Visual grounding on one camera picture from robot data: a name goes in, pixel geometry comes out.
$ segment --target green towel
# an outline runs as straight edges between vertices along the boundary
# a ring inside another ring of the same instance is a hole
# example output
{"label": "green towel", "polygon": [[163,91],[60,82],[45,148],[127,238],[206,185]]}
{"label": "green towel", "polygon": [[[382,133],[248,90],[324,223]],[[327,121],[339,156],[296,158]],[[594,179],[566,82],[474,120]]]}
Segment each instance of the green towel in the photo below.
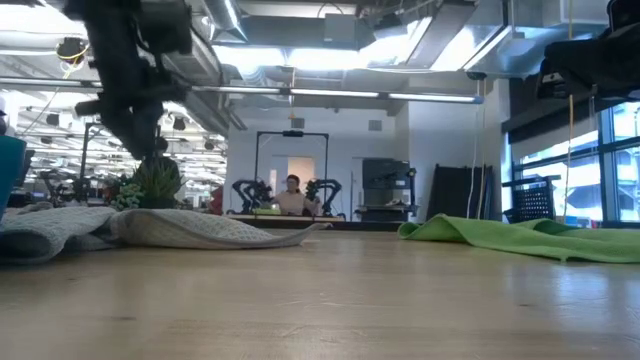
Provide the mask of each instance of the green towel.
{"label": "green towel", "polygon": [[426,224],[406,223],[398,229],[405,240],[453,241],[518,254],[566,261],[640,262],[640,232],[578,229],[551,220],[516,225],[438,215]]}

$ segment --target blue object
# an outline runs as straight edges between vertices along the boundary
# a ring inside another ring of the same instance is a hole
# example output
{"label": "blue object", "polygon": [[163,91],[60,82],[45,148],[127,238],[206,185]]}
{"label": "blue object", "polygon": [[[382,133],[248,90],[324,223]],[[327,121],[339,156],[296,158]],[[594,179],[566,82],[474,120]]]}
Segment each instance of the blue object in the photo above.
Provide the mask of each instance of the blue object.
{"label": "blue object", "polygon": [[10,136],[0,136],[0,220],[4,215],[13,184],[22,172],[27,143]]}

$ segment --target wall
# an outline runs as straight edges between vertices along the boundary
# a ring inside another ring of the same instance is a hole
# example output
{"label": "wall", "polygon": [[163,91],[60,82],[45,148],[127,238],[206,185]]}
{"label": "wall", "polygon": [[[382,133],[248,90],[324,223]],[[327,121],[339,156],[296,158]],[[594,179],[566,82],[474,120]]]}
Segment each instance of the wall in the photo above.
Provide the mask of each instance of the wall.
{"label": "wall", "polygon": [[[224,209],[240,211],[240,197],[231,189],[231,184],[240,179],[253,179],[255,167],[256,132],[282,131],[290,129],[289,109],[238,109],[238,116],[249,130],[231,130],[229,133],[227,179],[224,189]],[[329,134],[328,178],[335,179],[343,186],[334,200],[334,213],[345,213],[349,218],[357,205],[358,183],[354,184],[353,202],[352,172],[362,158],[394,157],[394,118],[387,117],[380,110],[340,110],[306,108],[295,110],[296,117],[306,120],[305,132]],[[369,120],[382,120],[383,131],[369,132]],[[258,176],[269,181],[271,169],[278,171],[278,191],[283,177],[286,177],[289,156],[312,157],[316,176],[324,175],[325,148],[323,138],[283,138],[282,136],[262,136],[260,142]]]}
{"label": "wall", "polygon": [[476,144],[476,166],[484,162],[496,171],[494,189],[494,218],[501,212],[501,168],[506,139],[501,134],[500,124],[509,114],[508,82],[498,80],[485,104],[439,104],[411,102],[398,117],[397,129],[408,123],[408,138],[396,134],[397,155],[402,154],[404,144],[408,148],[411,166],[416,168],[416,202],[420,206],[415,221],[425,221],[429,195],[436,164],[452,167],[471,167]]}

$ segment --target potted plant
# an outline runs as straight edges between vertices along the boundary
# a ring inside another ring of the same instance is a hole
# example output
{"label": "potted plant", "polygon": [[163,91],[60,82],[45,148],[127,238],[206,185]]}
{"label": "potted plant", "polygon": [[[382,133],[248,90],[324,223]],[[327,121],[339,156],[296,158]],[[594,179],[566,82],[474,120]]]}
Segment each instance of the potted plant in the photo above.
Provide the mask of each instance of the potted plant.
{"label": "potted plant", "polygon": [[140,199],[143,209],[173,209],[176,207],[174,195],[184,182],[178,167],[165,161],[141,163],[133,176],[133,182],[140,186],[144,194]]}

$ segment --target glass window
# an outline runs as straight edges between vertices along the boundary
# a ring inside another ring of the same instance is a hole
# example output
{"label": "glass window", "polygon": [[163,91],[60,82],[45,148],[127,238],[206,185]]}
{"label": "glass window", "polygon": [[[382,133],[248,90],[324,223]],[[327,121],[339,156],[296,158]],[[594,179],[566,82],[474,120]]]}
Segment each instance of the glass window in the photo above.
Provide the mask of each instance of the glass window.
{"label": "glass window", "polygon": [[[596,146],[598,146],[598,130],[594,130],[582,136],[578,136],[571,141],[572,151],[589,149]],[[544,160],[554,156],[566,155],[568,151],[569,151],[569,141],[567,140],[563,143],[554,145],[546,150],[542,150],[535,154],[526,156],[521,160],[521,163],[528,164],[534,161]]]}
{"label": "glass window", "polygon": [[[523,171],[524,178],[560,175],[553,181],[553,203],[556,216],[564,214],[564,195],[567,175],[566,162],[559,162]],[[600,163],[597,156],[571,161],[569,171],[567,215],[602,220],[602,199],[600,190]]]}
{"label": "glass window", "polygon": [[640,136],[640,103],[624,103],[613,108],[615,141]]}
{"label": "glass window", "polygon": [[640,221],[640,147],[616,153],[620,220]]}

